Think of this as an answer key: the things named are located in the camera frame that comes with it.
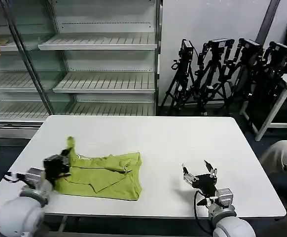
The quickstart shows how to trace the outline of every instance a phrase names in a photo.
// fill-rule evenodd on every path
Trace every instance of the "beige pants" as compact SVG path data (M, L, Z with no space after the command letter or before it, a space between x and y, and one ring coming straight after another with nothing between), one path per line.
M272 145L262 156L260 162L265 172L270 174L287 173L287 141ZM261 237L287 236L287 215L263 231Z

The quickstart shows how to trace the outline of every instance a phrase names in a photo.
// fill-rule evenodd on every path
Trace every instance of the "black cable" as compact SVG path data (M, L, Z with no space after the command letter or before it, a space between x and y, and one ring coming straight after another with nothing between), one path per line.
M29 183L29 182L26 181L25 179L24 179L24 180L20 180L20 181L23 181L27 186L29 186L30 189L36 189L36 188L35 188L35 185Z
M193 49L194 49L194 51L195 51L195 53L196 53L197 59L198 59L198 52L196 51L196 49L195 49L195 47L194 47L194 45L192 44L191 41L190 41L190 43L191 43L191 46L193 47Z
M20 181L19 179L17 179L17 180L11 180L11 179L6 178L5 176L3 177L3 179L4 179L5 181L7 181L7 182L10 182L10 183L17 183L17 182Z
M197 198L197 194L200 193L201 195L203 195L200 191L196 191L195 195L194 195L194 215L195 215L195 220L196 223L198 224L198 226L202 229L202 231L204 231L205 233L209 234L209 235L213 235L212 231L207 231L205 230L205 228L201 225L201 223L199 223L199 219L197 217L197 210L196 210L196 198Z

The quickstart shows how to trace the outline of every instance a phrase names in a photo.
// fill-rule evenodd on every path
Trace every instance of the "cable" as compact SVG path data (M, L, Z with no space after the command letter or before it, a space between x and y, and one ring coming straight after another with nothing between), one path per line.
M17 179L17 180L11 180L11 179L6 178L5 176L3 177L3 179L4 179L5 181L7 181L7 182L10 182L10 183L17 183L17 182L20 181L19 179Z
M212 231L207 231L205 230L205 228L201 225L201 223L199 223L199 219L197 217L197 210L196 210L196 198L197 198L197 194L200 193L201 195L203 195L200 191L196 191L195 195L194 195L194 215L195 215L195 220L196 223L198 224L198 226L202 229L202 231L204 231L205 233L209 234L209 235L213 235Z
M194 47L194 45L192 44L191 41L190 41L190 43L191 43L191 46L193 47L193 49L194 49L194 51L195 51L195 53L196 53L197 59L198 59L198 52L196 51L196 49L195 49L195 47Z

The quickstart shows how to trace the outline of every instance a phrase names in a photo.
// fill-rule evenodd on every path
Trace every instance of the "tripod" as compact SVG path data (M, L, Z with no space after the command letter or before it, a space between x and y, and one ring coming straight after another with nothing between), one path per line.
M166 96L162 101L159 113L162 111L164 104L169 96L172 98L172 101L168 115L172 115L173 109L176 111L176 114L178 114L180 109L184 107L186 101L191 97L192 92L188 88L188 77L191 77L192 84L194 84L195 81L191 67L193 59L193 50L194 47L191 42L183 39L181 42L181 49L179 51L180 59L179 61L174 60L175 63L171 67L172 70L175 70L177 72L173 77L169 89L166 91ZM172 94L171 91L175 83L176 86Z
M270 42L261 63L262 68L256 75L256 87L249 99L247 113L256 112L260 108L264 110L263 105L273 104L281 93L282 76L287 70L287 46Z
M236 98L246 99L251 94L251 85L253 84L254 78L257 72L261 68L261 60L264 53L263 46L250 40L250 39L239 39L237 50L233 59L236 63L240 52L242 53L240 61L230 69L227 80L230 80L232 75L240 68L237 79L234 86L230 86L231 94L223 106L229 110L230 105L234 102Z
M210 40L208 43L204 44L202 53L199 54L197 65L199 65L199 70L195 72L197 80L193 84L193 96L194 100L197 102L198 108L200 109L202 115L206 116L207 112L205 110L205 105L213 100L216 94L219 94L224 101L227 100L227 94L225 89L225 71L227 65L232 64L232 60L229 60L230 52L234 43L234 39L216 39ZM224 53L226 47L226 54L224 57L223 65L221 64L221 56ZM204 59L211 49L212 59L208 62L206 68L204 69ZM215 84L213 87L213 77L215 72L219 71L218 81L220 83ZM208 72L205 82L201 85L201 81L205 74Z

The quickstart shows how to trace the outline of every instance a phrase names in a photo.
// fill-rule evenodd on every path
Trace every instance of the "black camera on tripod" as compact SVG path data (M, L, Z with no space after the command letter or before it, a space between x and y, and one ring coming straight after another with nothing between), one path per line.
M282 76L287 72L287 46L270 42L261 64L254 80L254 92L246 108L250 122L258 127L263 124L270 108L284 88Z
M216 39L208 41L209 48L218 49L221 53L224 53L225 47L232 47L234 39Z
M260 70L264 49L262 45L250 39L240 38L233 59L235 63L239 58L240 52L242 55L235 67L235 70L240 68L240 71L234 83L234 87L231 90L228 103L224 105L226 107L228 107L236 97L241 98L241 100L246 100L249 94L251 94L251 85L255 75Z
M177 71L169 89L166 92L166 96L160 106L159 113L161 113L162 108L168 98L170 96L172 98L169 115L172 114L172 110L175 107L176 113L179 113L179 110L184 106L186 101L191 97L192 91L188 88L188 78L190 77L192 83L194 83L194 77L192 72L191 63L193 60L193 50L194 46L188 40L183 39L181 42L181 48L179 50L179 61L174 60L174 64L172 65L172 69ZM174 92L172 94L172 88L176 83Z

